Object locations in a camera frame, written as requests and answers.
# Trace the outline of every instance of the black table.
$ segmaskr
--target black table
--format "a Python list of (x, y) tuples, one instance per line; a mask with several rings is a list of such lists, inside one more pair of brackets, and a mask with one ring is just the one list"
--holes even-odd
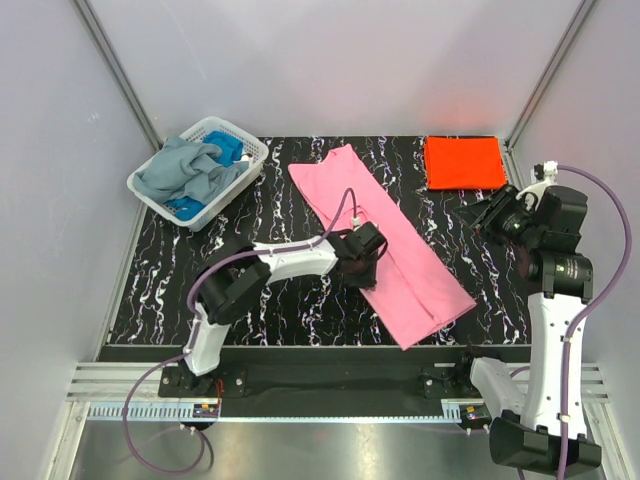
[[(227, 239), (306, 239), (322, 232), (287, 172), (321, 161), (350, 143), (375, 178), (478, 305), (423, 345), (530, 343), (526, 289), (511, 248), (487, 245), (452, 213), (480, 191), (429, 192), (424, 137), (267, 138), (258, 180), (205, 229), (192, 233), (148, 210), (108, 345), (181, 345), (192, 315), (187, 292), (203, 262)], [(270, 285), (260, 306), (230, 330), (228, 345), (395, 345), (360, 295), (338, 277), (303, 277)]]

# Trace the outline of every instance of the pink cloth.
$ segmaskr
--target pink cloth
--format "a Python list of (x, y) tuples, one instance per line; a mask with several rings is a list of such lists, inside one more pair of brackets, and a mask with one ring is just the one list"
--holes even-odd
[[(378, 262), (378, 284), (375, 290), (361, 292), (403, 350), (475, 306), (351, 145), (331, 150), (319, 164), (290, 165), (289, 173), (325, 228), (338, 210), (345, 189), (352, 187), (362, 223), (372, 221), (387, 238), (389, 248)], [(352, 217), (347, 198), (334, 228), (351, 228)]]

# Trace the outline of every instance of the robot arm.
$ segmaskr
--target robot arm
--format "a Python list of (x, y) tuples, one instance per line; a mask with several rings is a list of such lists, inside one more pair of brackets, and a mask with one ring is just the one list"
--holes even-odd
[(266, 285), (336, 271), (349, 286), (375, 287), (377, 261), (385, 252), (387, 240), (373, 223), (367, 222), (355, 230), (332, 232), (320, 240), (313, 237), (274, 245), (236, 240), (216, 252), (209, 265), (247, 250), (270, 253), (233, 262), (202, 284), (196, 301), (199, 315), (184, 349), (185, 363), (193, 375), (200, 377), (218, 367), (230, 326), (259, 302)]
[(557, 164), (532, 172), (533, 185), (518, 192), (506, 185), (486, 200), (456, 213), (494, 243), (511, 243), (523, 259), (533, 338), (529, 389), (520, 393), (507, 366), (493, 358), (473, 360), (470, 381), (494, 418), (490, 450), (495, 463), (554, 474), (560, 456), (560, 425), (568, 425), (570, 473), (599, 466), (600, 447), (587, 441), (582, 411), (581, 356), (584, 321), (571, 338), (569, 415), (560, 418), (560, 365), (569, 323), (592, 298), (593, 268), (576, 253), (586, 215), (586, 196), (556, 184)]

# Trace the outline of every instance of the white plastic basket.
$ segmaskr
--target white plastic basket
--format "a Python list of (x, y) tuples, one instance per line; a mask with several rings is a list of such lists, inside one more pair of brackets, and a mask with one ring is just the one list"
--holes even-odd
[(151, 207), (153, 210), (158, 212), (170, 222), (175, 223), (179, 227), (187, 227), (194, 232), (202, 230), (202, 228), (204, 228), (207, 223), (213, 220), (213, 218), (218, 215), (224, 207), (231, 203), (231, 200), (236, 198), (240, 194), (240, 192), (242, 192), (251, 184), (251, 182), (258, 178), (258, 175), (260, 175), (260, 172), (262, 171), (264, 160), (269, 155), (269, 149), (267, 148), (267, 146), (256, 137), (254, 137), (253, 135), (249, 135), (247, 132), (236, 127), (232, 123), (217, 117), (207, 117), (200, 120), (193, 127), (180, 135), (180, 137), (189, 142), (202, 142), (202, 139), (204, 137), (216, 130), (228, 133), (229, 135), (242, 140), (242, 143), (244, 144), (243, 153), (250, 153), (251, 155), (253, 155), (253, 163), (249, 166), (246, 172), (236, 178), (236, 180), (231, 185), (225, 188), (220, 195), (218, 195), (211, 203), (206, 205), (191, 220), (179, 220), (174, 215), (174, 209), (171, 209), (166, 205), (161, 205), (154, 202), (149, 197), (138, 192), (133, 186), (133, 177), (135, 176), (135, 174), (146, 169), (153, 160), (153, 157), (151, 157), (147, 162), (144, 163), (144, 165), (142, 165), (135, 172), (129, 175), (129, 178), (127, 179), (127, 187), (129, 187), (129, 190), (131, 190), (136, 195), (136, 197), (149, 205), (149, 207)]

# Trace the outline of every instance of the white wall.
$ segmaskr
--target white wall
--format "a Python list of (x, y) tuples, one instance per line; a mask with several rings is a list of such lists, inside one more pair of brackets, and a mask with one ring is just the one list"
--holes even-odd
[[(527, 172), (544, 160), (589, 170), (624, 202), (636, 245), (640, 242), (640, 3), (599, 2), (575, 48), (516, 146)], [(622, 254), (622, 227), (605, 194), (570, 173), (562, 183), (589, 195), (580, 250), (595, 266), (597, 290), (611, 277)], [(596, 360), (609, 389), (626, 447), (640, 474), (640, 256), (632, 254), (617, 290), (586, 327), (586, 360)]]
[(90, 359), (150, 156), (69, 0), (0, 5), (0, 465), (41, 478), (75, 364)]
[(509, 133), (579, 0), (90, 0), (161, 136)]

